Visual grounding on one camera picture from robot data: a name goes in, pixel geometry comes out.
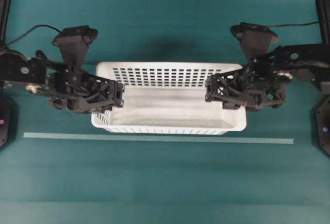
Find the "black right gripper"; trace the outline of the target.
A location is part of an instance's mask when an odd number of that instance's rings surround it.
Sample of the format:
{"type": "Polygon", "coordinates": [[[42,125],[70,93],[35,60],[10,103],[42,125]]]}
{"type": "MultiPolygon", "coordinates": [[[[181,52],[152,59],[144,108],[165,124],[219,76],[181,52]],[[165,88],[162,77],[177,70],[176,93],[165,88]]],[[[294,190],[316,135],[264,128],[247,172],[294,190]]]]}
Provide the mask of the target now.
{"type": "Polygon", "coordinates": [[[225,110],[260,111],[265,107],[279,108],[286,100],[286,77],[279,75],[285,66],[274,62],[249,62],[243,70],[216,73],[205,81],[205,101],[222,102],[225,110]]]}

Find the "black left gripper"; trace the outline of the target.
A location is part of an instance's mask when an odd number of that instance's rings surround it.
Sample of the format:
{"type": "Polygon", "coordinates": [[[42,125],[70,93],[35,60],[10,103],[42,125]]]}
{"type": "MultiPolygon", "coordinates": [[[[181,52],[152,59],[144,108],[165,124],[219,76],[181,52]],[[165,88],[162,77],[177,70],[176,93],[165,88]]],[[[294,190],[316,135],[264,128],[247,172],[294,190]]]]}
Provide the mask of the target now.
{"type": "Polygon", "coordinates": [[[123,107],[124,85],[115,80],[90,75],[66,65],[49,75],[47,103],[74,113],[104,113],[108,107],[123,107]]]}

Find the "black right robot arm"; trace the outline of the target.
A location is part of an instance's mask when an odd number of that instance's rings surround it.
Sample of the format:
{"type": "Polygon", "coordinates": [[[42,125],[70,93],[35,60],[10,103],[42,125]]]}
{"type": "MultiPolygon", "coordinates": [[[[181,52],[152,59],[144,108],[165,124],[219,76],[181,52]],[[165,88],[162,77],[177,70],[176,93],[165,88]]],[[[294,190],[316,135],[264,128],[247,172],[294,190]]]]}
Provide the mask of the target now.
{"type": "Polygon", "coordinates": [[[293,78],[329,94],[329,45],[279,46],[253,56],[241,69],[210,75],[205,81],[205,100],[219,101],[229,110],[278,108],[285,102],[285,87],[293,78]]]}

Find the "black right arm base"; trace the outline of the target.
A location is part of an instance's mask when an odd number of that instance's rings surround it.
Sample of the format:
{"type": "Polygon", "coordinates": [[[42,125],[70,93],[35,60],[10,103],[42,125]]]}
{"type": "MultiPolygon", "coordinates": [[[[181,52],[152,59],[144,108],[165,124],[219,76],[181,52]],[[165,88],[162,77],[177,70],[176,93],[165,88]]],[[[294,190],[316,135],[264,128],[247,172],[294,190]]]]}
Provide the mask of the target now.
{"type": "Polygon", "coordinates": [[[329,96],[315,110],[318,146],[329,156],[329,96]]]}

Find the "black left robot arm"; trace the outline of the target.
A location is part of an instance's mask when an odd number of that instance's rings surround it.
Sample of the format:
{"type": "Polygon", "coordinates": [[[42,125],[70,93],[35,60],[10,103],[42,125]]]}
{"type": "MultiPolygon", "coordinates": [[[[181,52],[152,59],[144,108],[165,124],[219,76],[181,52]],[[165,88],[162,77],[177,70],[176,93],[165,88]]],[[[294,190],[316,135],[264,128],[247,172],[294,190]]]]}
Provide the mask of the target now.
{"type": "Polygon", "coordinates": [[[1,84],[46,97],[54,108],[74,113],[99,114],[122,108],[124,84],[81,68],[87,50],[62,46],[60,63],[49,60],[41,50],[28,60],[20,52],[7,49],[1,53],[1,84]]]}

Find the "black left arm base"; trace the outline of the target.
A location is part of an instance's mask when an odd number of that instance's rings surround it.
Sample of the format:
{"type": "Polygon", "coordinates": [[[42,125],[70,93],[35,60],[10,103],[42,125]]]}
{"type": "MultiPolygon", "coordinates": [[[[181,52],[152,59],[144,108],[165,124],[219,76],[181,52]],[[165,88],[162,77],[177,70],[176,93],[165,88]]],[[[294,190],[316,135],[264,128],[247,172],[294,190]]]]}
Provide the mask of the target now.
{"type": "Polygon", "coordinates": [[[19,106],[1,89],[1,150],[14,142],[18,132],[19,106]]]}

